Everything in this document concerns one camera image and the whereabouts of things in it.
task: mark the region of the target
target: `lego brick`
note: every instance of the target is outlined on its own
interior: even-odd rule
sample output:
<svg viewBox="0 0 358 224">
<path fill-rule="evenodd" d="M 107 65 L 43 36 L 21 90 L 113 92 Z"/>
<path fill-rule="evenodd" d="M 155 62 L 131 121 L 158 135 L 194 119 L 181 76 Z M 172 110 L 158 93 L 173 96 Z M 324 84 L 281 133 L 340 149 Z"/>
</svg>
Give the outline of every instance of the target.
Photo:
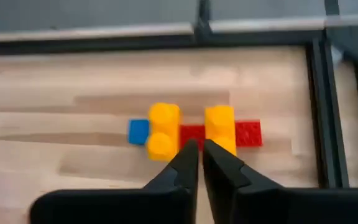
<svg viewBox="0 0 358 224">
<path fill-rule="evenodd" d="M 179 151 L 180 109 L 177 105 L 156 103 L 149 111 L 150 136 L 147 152 L 151 160 L 171 161 Z"/>
<path fill-rule="evenodd" d="M 149 136 L 149 121 L 147 119 L 133 119 L 128 125 L 128 142 L 144 146 Z"/>
<path fill-rule="evenodd" d="M 218 105 L 205 109 L 205 136 L 237 155 L 233 107 Z"/>
<path fill-rule="evenodd" d="M 262 131 L 260 121 L 236 121 L 236 146 L 262 146 Z"/>
<path fill-rule="evenodd" d="M 181 125 L 180 126 L 180 149 L 182 149 L 186 142 L 190 139 L 197 140 L 198 150 L 202 151 L 205 140 L 205 126 L 200 125 Z"/>
</svg>

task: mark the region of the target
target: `wooden table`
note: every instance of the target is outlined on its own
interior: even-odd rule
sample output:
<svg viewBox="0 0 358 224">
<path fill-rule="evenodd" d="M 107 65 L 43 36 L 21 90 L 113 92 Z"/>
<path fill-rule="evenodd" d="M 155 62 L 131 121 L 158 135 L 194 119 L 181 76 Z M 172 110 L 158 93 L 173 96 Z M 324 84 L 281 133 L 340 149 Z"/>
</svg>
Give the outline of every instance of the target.
<svg viewBox="0 0 358 224">
<path fill-rule="evenodd" d="M 358 186 L 358 98 L 350 65 L 336 70 L 351 185 Z M 174 102 L 184 123 L 205 106 L 260 119 L 264 146 L 239 149 L 280 184 L 316 187 L 308 77 L 298 48 L 0 57 L 0 223 L 26 223 L 55 189 L 141 187 L 166 163 L 126 141 L 127 122 Z M 200 175 L 198 223 L 212 223 Z"/>
</svg>

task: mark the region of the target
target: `blue lego brick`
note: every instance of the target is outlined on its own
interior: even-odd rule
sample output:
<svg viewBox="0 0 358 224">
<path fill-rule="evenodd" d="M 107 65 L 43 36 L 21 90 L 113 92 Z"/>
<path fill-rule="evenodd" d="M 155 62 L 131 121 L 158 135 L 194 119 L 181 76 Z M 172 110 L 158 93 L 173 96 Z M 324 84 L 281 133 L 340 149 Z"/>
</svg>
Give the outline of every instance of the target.
<svg viewBox="0 0 358 224">
<path fill-rule="evenodd" d="M 148 136 L 149 121 L 147 119 L 133 119 L 129 121 L 129 143 L 144 146 Z"/>
</svg>

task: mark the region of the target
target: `yellow lego brick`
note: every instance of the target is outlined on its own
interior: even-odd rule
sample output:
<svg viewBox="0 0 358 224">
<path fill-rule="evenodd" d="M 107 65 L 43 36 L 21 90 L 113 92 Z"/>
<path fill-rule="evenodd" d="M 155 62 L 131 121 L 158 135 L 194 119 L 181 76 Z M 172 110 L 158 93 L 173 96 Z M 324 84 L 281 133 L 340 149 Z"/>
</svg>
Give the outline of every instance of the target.
<svg viewBox="0 0 358 224">
<path fill-rule="evenodd" d="M 170 161 L 179 151 L 180 109 L 177 105 L 156 103 L 149 111 L 150 136 L 147 152 L 151 160 Z"/>
<path fill-rule="evenodd" d="M 219 105 L 205 109 L 205 137 L 237 155 L 233 107 Z"/>
</svg>

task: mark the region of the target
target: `red lego brick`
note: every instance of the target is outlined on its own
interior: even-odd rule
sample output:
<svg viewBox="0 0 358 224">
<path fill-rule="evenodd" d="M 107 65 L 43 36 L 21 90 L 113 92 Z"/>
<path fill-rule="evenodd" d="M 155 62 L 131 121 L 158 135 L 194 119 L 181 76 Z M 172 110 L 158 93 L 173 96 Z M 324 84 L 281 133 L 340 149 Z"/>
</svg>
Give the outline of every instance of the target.
<svg viewBox="0 0 358 224">
<path fill-rule="evenodd" d="M 205 126 L 204 125 L 181 125 L 180 126 L 180 149 L 185 146 L 187 140 L 196 139 L 198 143 L 198 150 L 202 151 L 205 140 Z"/>
<path fill-rule="evenodd" d="M 260 121 L 236 121 L 236 145 L 238 147 L 262 146 Z"/>
</svg>

